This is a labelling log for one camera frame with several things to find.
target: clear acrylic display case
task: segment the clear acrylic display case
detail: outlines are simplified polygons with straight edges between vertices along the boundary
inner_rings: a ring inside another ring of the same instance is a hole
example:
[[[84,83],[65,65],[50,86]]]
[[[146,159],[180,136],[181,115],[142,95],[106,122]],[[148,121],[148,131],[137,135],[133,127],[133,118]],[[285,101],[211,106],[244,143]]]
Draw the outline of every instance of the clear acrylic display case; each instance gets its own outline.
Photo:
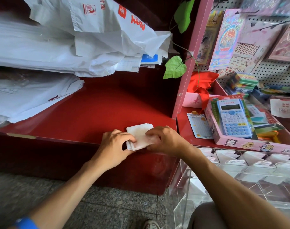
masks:
[[[215,148],[200,150],[216,166],[290,216],[289,155]],[[166,192],[167,228],[187,228],[196,207],[210,201],[213,200],[205,187],[181,160]]]

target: blue wristband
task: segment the blue wristband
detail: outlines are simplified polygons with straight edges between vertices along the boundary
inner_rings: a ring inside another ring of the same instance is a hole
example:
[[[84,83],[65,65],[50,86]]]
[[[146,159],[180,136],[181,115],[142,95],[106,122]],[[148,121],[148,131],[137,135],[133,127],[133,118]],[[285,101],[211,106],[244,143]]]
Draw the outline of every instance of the blue wristband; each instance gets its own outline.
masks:
[[[18,219],[15,226],[19,229],[39,229],[29,217]]]

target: blue calculator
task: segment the blue calculator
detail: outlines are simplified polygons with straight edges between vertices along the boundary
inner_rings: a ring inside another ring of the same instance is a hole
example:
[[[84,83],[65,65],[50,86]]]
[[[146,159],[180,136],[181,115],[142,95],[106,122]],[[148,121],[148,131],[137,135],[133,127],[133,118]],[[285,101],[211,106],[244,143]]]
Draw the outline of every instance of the blue calculator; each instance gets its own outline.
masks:
[[[252,130],[241,99],[218,100],[217,106],[224,135],[240,138],[252,137]]]

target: sneaker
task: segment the sneaker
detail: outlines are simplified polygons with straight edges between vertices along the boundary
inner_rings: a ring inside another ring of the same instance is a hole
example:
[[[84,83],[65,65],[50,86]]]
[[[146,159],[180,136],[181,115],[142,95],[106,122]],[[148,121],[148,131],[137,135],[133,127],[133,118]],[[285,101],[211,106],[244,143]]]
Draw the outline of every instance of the sneaker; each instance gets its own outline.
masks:
[[[144,223],[143,229],[161,229],[159,224],[154,220],[147,220]]]

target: gray tile floor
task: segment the gray tile floor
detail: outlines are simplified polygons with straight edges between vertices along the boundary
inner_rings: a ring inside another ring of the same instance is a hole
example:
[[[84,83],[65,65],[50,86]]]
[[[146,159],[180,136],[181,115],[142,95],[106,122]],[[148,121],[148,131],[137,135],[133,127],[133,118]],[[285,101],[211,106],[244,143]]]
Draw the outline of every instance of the gray tile floor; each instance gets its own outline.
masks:
[[[0,173],[0,229],[59,188],[63,182]],[[165,229],[165,196],[91,187],[64,228],[139,229],[147,219],[156,220]]]

